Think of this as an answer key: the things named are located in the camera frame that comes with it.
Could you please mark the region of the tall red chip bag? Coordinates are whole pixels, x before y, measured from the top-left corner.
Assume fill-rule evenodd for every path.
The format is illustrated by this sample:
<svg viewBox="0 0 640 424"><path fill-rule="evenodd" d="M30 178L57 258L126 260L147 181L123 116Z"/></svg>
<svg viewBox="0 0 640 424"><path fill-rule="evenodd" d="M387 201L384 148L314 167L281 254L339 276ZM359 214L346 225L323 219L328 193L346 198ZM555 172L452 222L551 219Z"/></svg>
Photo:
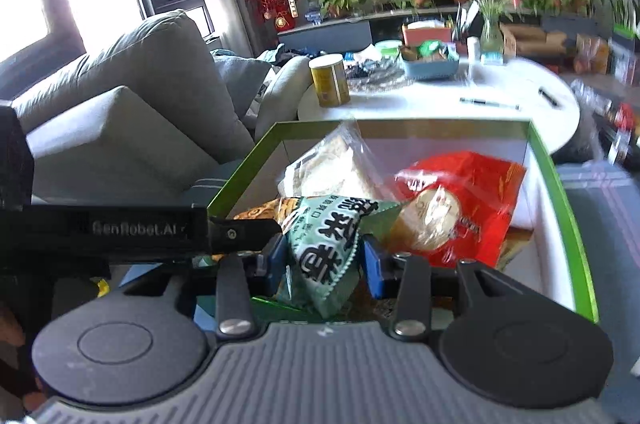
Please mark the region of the tall red chip bag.
<svg viewBox="0 0 640 424"><path fill-rule="evenodd" d="M434 267L462 259L495 267L525 175L520 163L472 151L411 164L394 176L404 206L384 248L423 255Z"/></svg>

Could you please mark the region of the green cracker snack bag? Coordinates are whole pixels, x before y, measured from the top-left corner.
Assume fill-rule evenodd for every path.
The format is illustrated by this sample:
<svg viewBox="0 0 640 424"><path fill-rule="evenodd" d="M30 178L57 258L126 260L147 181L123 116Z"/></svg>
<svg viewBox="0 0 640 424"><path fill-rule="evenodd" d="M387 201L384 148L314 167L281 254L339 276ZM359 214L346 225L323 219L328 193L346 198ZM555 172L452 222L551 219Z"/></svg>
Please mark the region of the green cracker snack bag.
<svg viewBox="0 0 640 424"><path fill-rule="evenodd" d="M288 239L285 272L273 300L330 319L360 282L360 225L397 209L395 201L329 195L282 197L252 207L236 219L273 219Z"/></svg>

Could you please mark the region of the clear toast bread pack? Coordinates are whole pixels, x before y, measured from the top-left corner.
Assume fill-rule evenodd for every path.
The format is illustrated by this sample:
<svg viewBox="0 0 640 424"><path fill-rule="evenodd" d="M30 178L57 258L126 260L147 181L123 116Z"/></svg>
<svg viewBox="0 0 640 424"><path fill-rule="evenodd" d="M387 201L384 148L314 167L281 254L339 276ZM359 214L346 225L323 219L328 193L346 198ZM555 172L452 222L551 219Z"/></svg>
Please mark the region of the clear toast bread pack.
<svg viewBox="0 0 640 424"><path fill-rule="evenodd" d="M366 200L398 201L397 188L361 136L355 121L344 121L283 172L281 197L337 195Z"/></svg>

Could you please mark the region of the green cardboard box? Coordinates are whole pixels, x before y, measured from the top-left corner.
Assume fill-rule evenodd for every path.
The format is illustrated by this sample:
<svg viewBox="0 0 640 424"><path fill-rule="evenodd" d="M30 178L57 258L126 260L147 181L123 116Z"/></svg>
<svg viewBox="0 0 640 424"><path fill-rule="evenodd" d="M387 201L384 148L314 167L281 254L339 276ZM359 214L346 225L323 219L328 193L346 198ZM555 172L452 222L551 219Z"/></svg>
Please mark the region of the green cardboard box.
<svg viewBox="0 0 640 424"><path fill-rule="evenodd" d="M291 262L266 302L291 311L364 317L381 294L357 253L372 236L385 255L472 259L599 317L573 211L529 123L279 123L208 210L280 223Z"/></svg>

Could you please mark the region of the grey sofa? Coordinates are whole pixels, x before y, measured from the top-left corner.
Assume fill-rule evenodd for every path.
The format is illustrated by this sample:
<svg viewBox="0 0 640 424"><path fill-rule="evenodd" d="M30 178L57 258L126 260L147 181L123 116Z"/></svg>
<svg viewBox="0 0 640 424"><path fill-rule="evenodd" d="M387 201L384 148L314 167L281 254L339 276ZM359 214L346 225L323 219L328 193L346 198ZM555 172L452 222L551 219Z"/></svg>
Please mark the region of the grey sofa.
<svg viewBox="0 0 640 424"><path fill-rule="evenodd" d="M258 141L296 117L309 60L215 55L182 10L81 56L12 106L38 203L209 203Z"/></svg>

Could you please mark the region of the black pen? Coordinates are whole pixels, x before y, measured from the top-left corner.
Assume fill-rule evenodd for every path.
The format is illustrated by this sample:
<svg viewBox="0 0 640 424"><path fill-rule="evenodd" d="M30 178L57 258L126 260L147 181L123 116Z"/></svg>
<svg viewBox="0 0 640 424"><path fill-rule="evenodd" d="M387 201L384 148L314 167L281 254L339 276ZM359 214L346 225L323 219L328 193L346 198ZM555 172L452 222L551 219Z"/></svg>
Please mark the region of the black pen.
<svg viewBox="0 0 640 424"><path fill-rule="evenodd" d="M502 104L497 102L491 102L490 100L485 99L476 99L476 98L460 98L460 103L476 105L476 106L485 106L491 108L503 108L503 109L511 109L511 110L520 110L520 106L511 105L511 104Z"/></svg>

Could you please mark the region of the blue striped tablecloth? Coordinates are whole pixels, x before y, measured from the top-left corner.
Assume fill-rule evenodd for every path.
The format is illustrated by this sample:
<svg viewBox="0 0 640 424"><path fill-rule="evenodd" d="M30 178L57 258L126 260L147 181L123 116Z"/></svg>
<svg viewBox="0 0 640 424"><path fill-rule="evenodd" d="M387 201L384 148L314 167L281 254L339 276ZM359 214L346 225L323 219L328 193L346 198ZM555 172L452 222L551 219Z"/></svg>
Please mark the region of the blue striped tablecloth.
<svg viewBox="0 0 640 424"><path fill-rule="evenodd" d="M582 235L600 325L614 366L600 403L623 423L639 421L639 176L606 161L556 167Z"/></svg>

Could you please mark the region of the blue snack basket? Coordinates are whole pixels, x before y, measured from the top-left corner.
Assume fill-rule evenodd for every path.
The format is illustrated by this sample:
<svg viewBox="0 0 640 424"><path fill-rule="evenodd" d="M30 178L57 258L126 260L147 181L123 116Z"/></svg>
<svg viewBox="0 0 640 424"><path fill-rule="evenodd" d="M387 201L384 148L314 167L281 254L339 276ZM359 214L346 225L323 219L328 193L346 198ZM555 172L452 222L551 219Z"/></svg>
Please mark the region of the blue snack basket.
<svg viewBox="0 0 640 424"><path fill-rule="evenodd" d="M460 58L455 52L442 51L420 57L414 47L401 46L399 62L407 78L431 81L452 78L459 69Z"/></svg>

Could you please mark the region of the white round coffee table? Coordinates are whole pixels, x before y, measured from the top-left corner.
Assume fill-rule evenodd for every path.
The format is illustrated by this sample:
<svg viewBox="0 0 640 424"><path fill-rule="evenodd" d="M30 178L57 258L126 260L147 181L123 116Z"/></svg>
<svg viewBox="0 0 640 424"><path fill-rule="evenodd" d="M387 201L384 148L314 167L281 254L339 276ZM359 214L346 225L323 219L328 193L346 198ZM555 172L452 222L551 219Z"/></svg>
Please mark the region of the white round coffee table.
<svg viewBox="0 0 640 424"><path fill-rule="evenodd" d="M552 108L539 94L544 88L561 104ZM520 106L520 110L460 103L460 98ZM580 108L570 87L549 69L526 58L506 64L461 62L451 80L412 82L378 92L352 92L343 106L323 108L314 88L298 104L300 121L373 119L515 120L535 125L549 153L560 150L578 129Z"/></svg>

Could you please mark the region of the yellow tin can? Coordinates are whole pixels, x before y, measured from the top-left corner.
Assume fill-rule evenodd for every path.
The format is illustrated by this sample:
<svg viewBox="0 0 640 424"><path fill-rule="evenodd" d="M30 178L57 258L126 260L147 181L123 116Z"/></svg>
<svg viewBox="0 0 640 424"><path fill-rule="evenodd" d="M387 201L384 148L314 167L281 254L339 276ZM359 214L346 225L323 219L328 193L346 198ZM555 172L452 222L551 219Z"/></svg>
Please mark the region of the yellow tin can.
<svg viewBox="0 0 640 424"><path fill-rule="evenodd" d="M311 59L309 69L321 107L338 107L350 102L342 55L326 54Z"/></svg>

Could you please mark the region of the black marker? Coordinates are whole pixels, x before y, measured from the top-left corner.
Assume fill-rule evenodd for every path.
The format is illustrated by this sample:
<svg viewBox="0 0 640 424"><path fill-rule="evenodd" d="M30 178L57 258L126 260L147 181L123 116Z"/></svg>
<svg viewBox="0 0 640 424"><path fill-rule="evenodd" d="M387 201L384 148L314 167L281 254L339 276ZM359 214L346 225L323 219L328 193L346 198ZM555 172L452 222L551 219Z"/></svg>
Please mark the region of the black marker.
<svg viewBox="0 0 640 424"><path fill-rule="evenodd" d="M552 108L560 108L561 104L558 102L558 99L554 98L551 94L549 94L544 88L539 88L538 94L549 103Z"/></svg>

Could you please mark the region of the orange tissue box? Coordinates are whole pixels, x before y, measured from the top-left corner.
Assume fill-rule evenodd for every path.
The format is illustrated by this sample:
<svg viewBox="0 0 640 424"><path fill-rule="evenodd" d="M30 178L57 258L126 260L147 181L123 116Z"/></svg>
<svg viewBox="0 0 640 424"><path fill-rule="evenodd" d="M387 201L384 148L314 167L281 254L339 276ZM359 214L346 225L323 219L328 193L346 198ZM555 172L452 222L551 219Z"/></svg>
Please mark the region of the orange tissue box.
<svg viewBox="0 0 640 424"><path fill-rule="evenodd" d="M430 27L424 22L402 26L402 38L406 46L418 47L427 41L450 43L452 41L452 29L447 27Z"/></svg>

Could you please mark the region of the grey tv cabinet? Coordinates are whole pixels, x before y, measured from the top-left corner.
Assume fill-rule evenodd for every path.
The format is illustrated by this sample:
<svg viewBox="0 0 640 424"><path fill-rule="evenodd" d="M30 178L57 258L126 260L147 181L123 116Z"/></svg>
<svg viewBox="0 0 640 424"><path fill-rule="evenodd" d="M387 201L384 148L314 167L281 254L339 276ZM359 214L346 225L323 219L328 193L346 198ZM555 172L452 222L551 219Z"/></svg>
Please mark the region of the grey tv cabinet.
<svg viewBox="0 0 640 424"><path fill-rule="evenodd" d="M444 6L426 10L390 10L389 12L323 21L319 25L306 24L278 34L278 42L288 50L347 53L360 52L380 41L401 40L402 25L417 20L455 20L457 7ZM600 33L597 19L563 13L534 15L529 10L507 12L502 22L541 27L544 31L562 31L571 39L578 33L596 36Z"/></svg>

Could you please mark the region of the open cardboard box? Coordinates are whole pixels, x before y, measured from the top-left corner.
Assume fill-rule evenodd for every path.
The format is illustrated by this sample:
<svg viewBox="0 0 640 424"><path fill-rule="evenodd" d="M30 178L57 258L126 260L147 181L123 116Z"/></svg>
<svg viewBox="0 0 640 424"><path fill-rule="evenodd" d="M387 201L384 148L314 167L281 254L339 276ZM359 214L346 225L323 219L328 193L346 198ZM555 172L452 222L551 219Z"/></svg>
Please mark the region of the open cardboard box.
<svg viewBox="0 0 640 424"><path fill-rule="evenodd" d="M566 54L567 35L562 31L547 32L540 27L522 24L500 24L504 54L510 57L560 56Z"/></svg>

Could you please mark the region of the glass vase with plant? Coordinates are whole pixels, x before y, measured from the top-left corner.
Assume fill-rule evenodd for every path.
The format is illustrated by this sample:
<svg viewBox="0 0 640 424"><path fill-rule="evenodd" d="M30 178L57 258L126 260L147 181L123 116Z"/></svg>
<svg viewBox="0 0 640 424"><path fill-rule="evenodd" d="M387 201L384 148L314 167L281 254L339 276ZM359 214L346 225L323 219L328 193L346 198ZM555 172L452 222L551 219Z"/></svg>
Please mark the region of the glass vase with plant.
<svg viewBox="0 0 640 424"><path fill-rule="evenodd" d="M506 0L474 0L483 17L480 33L480 61L483 64L503 64L504 42L500 16L506 10Z"/></svg>

